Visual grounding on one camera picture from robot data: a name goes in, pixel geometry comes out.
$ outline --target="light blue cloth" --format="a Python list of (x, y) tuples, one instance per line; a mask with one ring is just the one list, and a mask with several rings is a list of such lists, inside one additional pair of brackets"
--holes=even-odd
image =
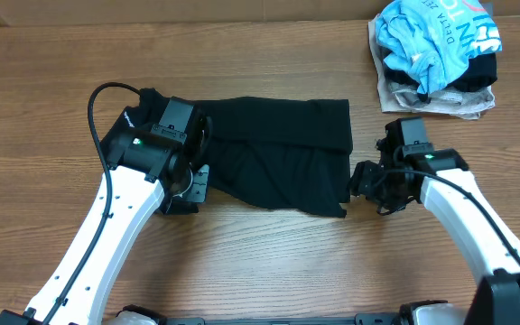
[(469, 59), (501, 51), (498, 29), (478, 0), (395, 0), (376, 19), (385, 64), (416, 80), (418, 93), (447, 87)]

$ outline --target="black cable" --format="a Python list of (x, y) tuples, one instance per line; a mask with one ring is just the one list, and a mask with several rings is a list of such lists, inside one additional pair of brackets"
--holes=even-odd
[(428, 172), (420, 172), (420, 171), (413, 171), (413, 170), (400, 170), (400, 169), (393, 169), (393, 170), (386, 170), (386, 171), (384, 171), (384, 175), (380, 178), (379, 181), (377, 181), (375, 183), (374, 186), (377, 186), (380, 182), (382, 182), (386, 178), (386, 175), (388, 175), (389, 173), (409, 173), (409, 174), (421, 175), (421, 176), (424, 176), (424, 177), (432, 178), (432, 179), (434, 179), (436, 181), (440, 181), (440, 182), (442, 182), (444, 184), (447, 184), (447, 185), (451, 186), (454, 190), (457, 190), (460, 194), (462, 194), (465, 197), (467, 197), (467, 199), (469, 199), (471, 202), (473, 202), (473, 204), (477, 207), (477, 209), (483, 214), (483, 217), (485, 217), (485, 219), (488, 221), (489, 225), (493, 228), (493, 230), (497, 234), (498, 238), (501, 240), (503, 245), (506, 247), (506, 249), (509, 252), (509, 254), (515, 259), (515, 261), (520, 266), (520, 256), (517, 253), (516, 249), (514, 249), (513, 246), (511, 245), (511, 243), (509, 243), (509, 241), (506, 239), (505, 234), (503, 234), (503, 232), (498, 227), (498, 225), (495, 222), (495, 220), (493, 220), (491, 215), (488, 214), (488, 211), (485, 209), (485, 207), (483, 207), (480, 204), (480, 202), (477, 199), (475, 199), (475, 197), (470, 192), (464, 190), (462, 187), (460, 187), (459, 185), (453, 183), (452, 181), (449, 181), (447, 179), (444, 179), (444, 178), (442, 178), (440, 176), (437, 176), (437, 175), (433, 175), (433, 174), (428, 173)]
[(106, 175), (106, 206), (104, 207), (104, 212), (101, 215), (101, 220), (99, 221), (99, 225), (97, 226), (96, 234), (91, 239), (91, 242), (89, 243), (88, 249), (86, 249), (86, 252), (81, 257), (81, 260), (79, 261), (78, 266), (76, 266), (76, 269), (73, 271), (73, 274), (71, 274), (70, 279), (65, 284), (65, 287), (60, 293), (60, 296), (55, 300), (55, 303), (50, 309), (50, 312), (47, 314), (45, 319), (42, 322), (42, 325), (48, 325), (50, 323), (50, 320), (53, 318), (55, 313), (58, 311), (60, 306), (65, 302), (66, 297), (68, 296), (68, 292), (71, 289), (71, 286), (76, 282), (76, 279), (78, 278), (79, 273), (83, 269), (83, 266), (86, 264), (86, 262), (89, 259), (89, 256), (91, 255), (91, 252), (93, 252), (94, 247), (98, 243), (99, 236), (101, 235), (102, 231), (104, 230), (104, 226), (106, 225), (107, 219), (109, 216), (109, 210), (111, 209), (112, 205), (112, 193), (113, 193), (113, 187), (112, 187), (112, 177), (109, 173), (109, 167), (107, 167), (106, 157), (104, 156), (104, 153), (101, 151), (101, 147), (99, 146), (99, 139), (98, 139), (98, 132), (96, 131), (96, 126), (94, 125), (94, 102), (96, 101), (96, 97), (98, 96), (99, 92), (102, 91), (105, 88), (111, 88), (111, 87), (118, 87), (118, 88), (126, 88), (131, 91), (134, 91), (134, 93), (140, 95), (140, 91), (132, 86), (128, 86), (123, 83), (119, 82), (108, 82), (105, 83), (94, 90), (93, 93), (91, 93), (91, 96), (89, 97), (88, 102), (88, 123), (89, 123), (89, 131), (91, 132), (91, 137), (94, 140), (94, 145), (96, 146), (97, 155), (99, 156), (99, 161), (101, 162), (101, 166), (104, 169), (104, 174)]

